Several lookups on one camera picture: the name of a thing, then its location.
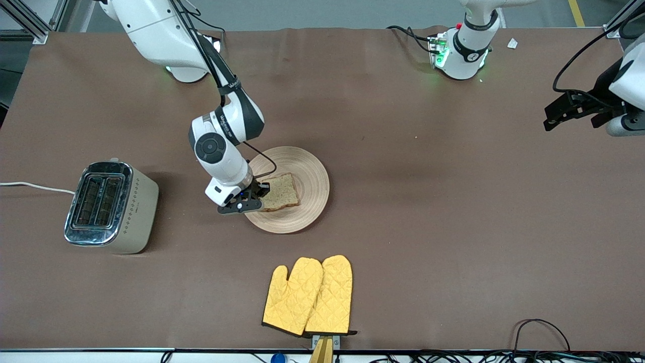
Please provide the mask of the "beige two-slot toaster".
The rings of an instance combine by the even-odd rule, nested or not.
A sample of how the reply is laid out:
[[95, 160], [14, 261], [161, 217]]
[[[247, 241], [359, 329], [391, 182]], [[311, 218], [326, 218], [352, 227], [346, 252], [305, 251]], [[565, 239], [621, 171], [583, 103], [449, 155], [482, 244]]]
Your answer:
[[88, 165], [79, 179], [64, 225], [74, 246], [130, 255], [148, 244], [158, 184], [117, 158]]

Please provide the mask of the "aluminium frame profile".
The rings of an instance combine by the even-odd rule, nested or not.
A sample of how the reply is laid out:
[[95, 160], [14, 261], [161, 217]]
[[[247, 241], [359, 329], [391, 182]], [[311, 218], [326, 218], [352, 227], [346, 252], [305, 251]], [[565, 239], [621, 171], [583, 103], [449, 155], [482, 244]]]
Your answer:
[[606, 24], [606, 37], [609, 39], [620, 38], [620, 26], [627, 25], [645, 15], [645, 0], [628, 0], [627, 3]]
[[45, 44], [61, 28], [71, 0], [0, 0], [0, 40]]

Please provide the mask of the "yellow quilted oven mitt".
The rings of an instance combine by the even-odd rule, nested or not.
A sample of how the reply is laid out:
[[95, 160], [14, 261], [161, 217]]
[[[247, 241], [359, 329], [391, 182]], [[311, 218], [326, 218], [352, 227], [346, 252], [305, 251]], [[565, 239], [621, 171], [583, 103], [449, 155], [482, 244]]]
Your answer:
[[261, 324], [289, 335], [302, 336], [323, 274], [322, 264], [315, 258], [300, 257], [292, 269], [277, 266], [268, 286]]
[[304, 329], [311, 335], [357, 335], [350, 329], [353, 272], [343, 255], [322, 262], [322, 282]]

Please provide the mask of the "round wooden plate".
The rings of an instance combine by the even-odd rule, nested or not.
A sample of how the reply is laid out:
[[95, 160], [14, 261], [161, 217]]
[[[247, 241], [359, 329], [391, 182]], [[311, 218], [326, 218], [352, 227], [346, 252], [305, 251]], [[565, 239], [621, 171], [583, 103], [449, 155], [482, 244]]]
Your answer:
[[306, 229], [321, 216], [329, 200], [330, 179], [325, 166], [313, 154], [298, 147], [275, 147], [256, 156], [249, 165], [260, 177], [259, 182], [292, 173], [300, 197], [300, 205], [295, 207], [246, 213], [253, 225], [267, 232], [288, 234]]

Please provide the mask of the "brown bread slice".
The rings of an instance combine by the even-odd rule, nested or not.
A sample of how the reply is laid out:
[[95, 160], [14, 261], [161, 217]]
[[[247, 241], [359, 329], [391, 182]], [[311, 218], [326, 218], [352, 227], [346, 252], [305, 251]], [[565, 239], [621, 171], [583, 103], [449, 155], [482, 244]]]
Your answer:
[[288, 172], [263, 180], [270, 187], [269, 192], [261, 197], [262, 212], [273, 212], [300, 205], [293, 174]]

